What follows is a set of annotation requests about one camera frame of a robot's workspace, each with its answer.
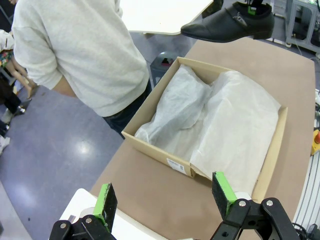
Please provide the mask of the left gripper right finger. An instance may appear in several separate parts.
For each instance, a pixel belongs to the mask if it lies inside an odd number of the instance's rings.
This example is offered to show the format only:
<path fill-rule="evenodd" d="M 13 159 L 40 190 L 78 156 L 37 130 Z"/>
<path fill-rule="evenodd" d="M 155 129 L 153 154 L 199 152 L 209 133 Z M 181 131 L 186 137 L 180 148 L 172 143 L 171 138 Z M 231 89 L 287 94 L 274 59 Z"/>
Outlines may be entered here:
<path fill-rule="evenodd" d="M 212 173 L 211 190 L 222 218 L 212 240 L 238 240 L 244 230 L 254 230 L 261 240 L 300 238 L 277 198 L 261 203 L 238 198 L 223 172 Z"/>

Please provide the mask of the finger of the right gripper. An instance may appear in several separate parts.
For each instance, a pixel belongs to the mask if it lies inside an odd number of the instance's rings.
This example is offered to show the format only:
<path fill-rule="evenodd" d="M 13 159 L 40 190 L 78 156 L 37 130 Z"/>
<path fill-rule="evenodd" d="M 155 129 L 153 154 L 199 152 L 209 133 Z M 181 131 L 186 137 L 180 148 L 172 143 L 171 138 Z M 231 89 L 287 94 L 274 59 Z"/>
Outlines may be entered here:
<path fill-rule="evenodd" d="M 245 4 L 247 5 L 247 12 L 255 16 L 257 9 L 262 5 L 263 0 L 245 0 Z"/>

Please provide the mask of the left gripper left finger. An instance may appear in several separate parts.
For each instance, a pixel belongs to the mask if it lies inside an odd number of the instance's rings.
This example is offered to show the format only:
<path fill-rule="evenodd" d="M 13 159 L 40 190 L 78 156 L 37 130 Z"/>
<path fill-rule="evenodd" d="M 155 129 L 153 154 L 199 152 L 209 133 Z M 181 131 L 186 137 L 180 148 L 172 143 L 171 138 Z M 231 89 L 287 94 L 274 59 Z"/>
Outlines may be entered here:
<path fill-rule="evenodd" d="M 112 183 L 101 186 L 93 214 L 79 218 L 75 223 L 58 220 L 54 223 L 50 240 L 114 240 L 112 228 L 118 200 Z"/>

